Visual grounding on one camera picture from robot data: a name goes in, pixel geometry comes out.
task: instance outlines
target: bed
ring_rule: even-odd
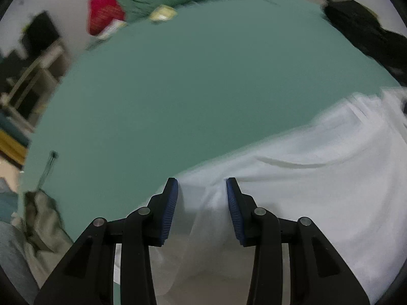
[[[57,151],[43,189],[72,239],[95,217],[126,216],[169,176],[306,125],[354,92],[399,86],[304,0],[177,12],[85,52],[33,135],[20,192],[36,188]]]

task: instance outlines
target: beige cloth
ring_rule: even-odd
[[[25,194],[25,223],[13,215],[11,224],[24,232],[24,252],[28,266],[42,287],[72,245],[64,232],[53,200],[42,191]]]

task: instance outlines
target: red fabric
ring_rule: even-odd
[[[89,9],[88,31],[91,35],[98,35],[113,19],[125,19],[125,13],[116,0],[90,0]]]

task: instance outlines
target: yellow fabric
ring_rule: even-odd
[[[0,130],[0,151],[13,161],[24,165],[27,148],[23,147],[3,130]]]

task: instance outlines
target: wooden furniture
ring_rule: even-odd
[[[71,60],[65,46],[58,39],[31,63],[18,81],[13,84],[9,94],[3,93],[1,98],[3,107],[21,127],[31,132],[34,131],[44,107],[70,64]],[[30,91],[38,95],[38,100],[29,116],[24,118],[18,112],[18,108]]]

